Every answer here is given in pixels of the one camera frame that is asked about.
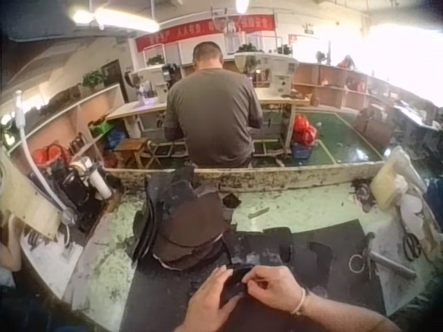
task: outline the potted plant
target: potted plant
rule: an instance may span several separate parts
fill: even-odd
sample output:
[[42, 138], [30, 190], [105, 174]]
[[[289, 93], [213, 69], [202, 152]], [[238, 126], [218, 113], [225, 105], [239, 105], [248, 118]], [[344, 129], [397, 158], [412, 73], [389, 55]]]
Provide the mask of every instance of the potted plant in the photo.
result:
[[165, 58], [161, 54], [159, 54], [159, 55], [156, 55], [155, 57], [150, 57], [147, 60], [146, 65], [153, 66], [155, 64], [164, 64], [164, 63], [165, 63]]
[[261, 52], [263, 53], [263, 50], [258, 50], [252, 43], [249, 44], [243, 44], [241, 45], [236, 53], [244, 53], [244, 52]]
[[292, 47], [289, 46], [288, 44], [282, 45], [281, 47], [277, 47], [277, 53], [284, 55], [292, 55]]
[[91, 91], [97, 90], [97, 85], [105, 81], [105, 75], [100, 71], [91, 71], [83, 76], [82, 86], [90, 88]]

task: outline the hand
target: hand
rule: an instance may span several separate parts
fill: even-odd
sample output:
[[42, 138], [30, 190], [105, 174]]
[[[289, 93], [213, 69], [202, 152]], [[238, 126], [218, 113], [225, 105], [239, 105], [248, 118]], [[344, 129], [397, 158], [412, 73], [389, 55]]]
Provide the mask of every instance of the hand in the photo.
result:
[[271, 308], [292, 313], [302, 299], [302, 288], [286, 266], [256, 266], [242, 282], [250, 296]]
[[226, 280], [233, 274], [226, 266], [216, 268], [189, 301], [185, 322], [177, 332], [216, 332], [234, 310], [239, 297], [233, 297], [220, 309], [220, 295]]

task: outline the blue basket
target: blue basket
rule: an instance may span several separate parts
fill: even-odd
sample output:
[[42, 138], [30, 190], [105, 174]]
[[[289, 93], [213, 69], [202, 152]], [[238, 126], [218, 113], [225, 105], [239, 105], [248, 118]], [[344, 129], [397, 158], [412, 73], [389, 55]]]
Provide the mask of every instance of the blue basket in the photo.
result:
[[312, 154], [315, 145], [303, 145], [293, 143], [291, 146], [292, 158], [294, 160], [307, 160]]

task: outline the red banner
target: red banner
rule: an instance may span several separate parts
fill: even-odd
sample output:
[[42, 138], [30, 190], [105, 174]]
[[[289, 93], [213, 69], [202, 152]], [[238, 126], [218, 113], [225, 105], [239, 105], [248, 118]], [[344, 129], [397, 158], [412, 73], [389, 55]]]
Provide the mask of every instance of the red banner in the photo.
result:
[[[273, 15], [233, 16], [231, 19], [237, 31], [254, 33], [257, 31], [275, 30]], [[204, 19], [203, 21], [173, 26], [172, 28], [164, 29], [157, 33], [136, 38], [137, 50], [141, 52], [143, 49], [156, 44], [168, 44], [187, 38], [214, 35], [216, 33], [222, 33], [222, 31], [216, 28], [212, 19]]]

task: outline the red bag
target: red bag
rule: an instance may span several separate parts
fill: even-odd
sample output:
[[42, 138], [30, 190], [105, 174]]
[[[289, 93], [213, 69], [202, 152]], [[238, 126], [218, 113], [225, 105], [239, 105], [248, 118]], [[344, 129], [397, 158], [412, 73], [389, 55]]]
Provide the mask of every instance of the red bag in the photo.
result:
[[317, 129], [310, 125], [302, 114], [296, 115], [293, 123], [292, 141], [303, 145], [313, 145], [317, 138]]

